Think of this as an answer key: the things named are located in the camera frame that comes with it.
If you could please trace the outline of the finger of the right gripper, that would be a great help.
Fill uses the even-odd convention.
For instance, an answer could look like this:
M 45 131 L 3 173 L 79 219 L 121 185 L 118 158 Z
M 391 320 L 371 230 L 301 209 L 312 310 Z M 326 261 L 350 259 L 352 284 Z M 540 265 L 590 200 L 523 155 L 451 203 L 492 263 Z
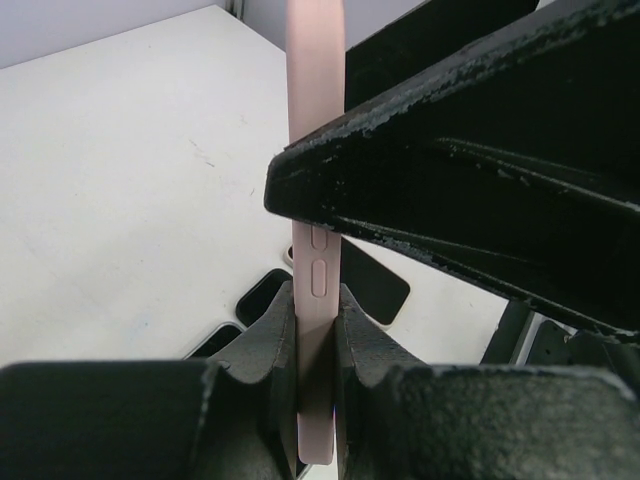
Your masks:
M 533 0 L 423 2 L 346 52 L 345 106 L 357 107 L 537 6 Z
M 268 211 L 577 329 L 639 331 L 639 5 L 426 1 L 346 55 Z

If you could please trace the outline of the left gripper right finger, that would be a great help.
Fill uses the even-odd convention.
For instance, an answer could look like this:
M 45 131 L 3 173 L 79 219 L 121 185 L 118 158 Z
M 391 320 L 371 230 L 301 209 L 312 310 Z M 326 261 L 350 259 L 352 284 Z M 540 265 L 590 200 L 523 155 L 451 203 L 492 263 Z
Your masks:
M 429 365 L 348 289 L 335 322 L 343 479 L 635 479 L 639 402 L 589 367 Z

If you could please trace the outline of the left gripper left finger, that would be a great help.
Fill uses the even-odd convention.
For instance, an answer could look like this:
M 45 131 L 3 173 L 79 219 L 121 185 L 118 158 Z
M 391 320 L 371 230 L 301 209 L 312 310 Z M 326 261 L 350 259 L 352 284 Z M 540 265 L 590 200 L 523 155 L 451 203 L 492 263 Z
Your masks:
M 292 286 L 210 358 L 26 362 L 1 371 L 5 479 L 291 479 Z

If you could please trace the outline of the black phone white case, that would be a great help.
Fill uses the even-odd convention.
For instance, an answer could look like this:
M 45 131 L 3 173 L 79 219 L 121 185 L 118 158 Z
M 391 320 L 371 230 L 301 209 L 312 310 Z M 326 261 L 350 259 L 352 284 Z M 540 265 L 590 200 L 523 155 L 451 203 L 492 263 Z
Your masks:
M 202 341 L 189 351 L 184 359 L 210 358 L 233 342 L 244 331 L 245 329 L 236 323 L 222 323 L 208 333 Z

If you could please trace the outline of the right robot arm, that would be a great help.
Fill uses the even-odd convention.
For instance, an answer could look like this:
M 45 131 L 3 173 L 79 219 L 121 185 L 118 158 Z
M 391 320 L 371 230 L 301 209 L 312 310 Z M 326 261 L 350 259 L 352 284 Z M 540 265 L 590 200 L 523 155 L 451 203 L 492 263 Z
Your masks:
M 507 298 L 490 362 L 639 365 L 639 5 L 555 1 L 447 57 L 352 70 L 268 211 Z

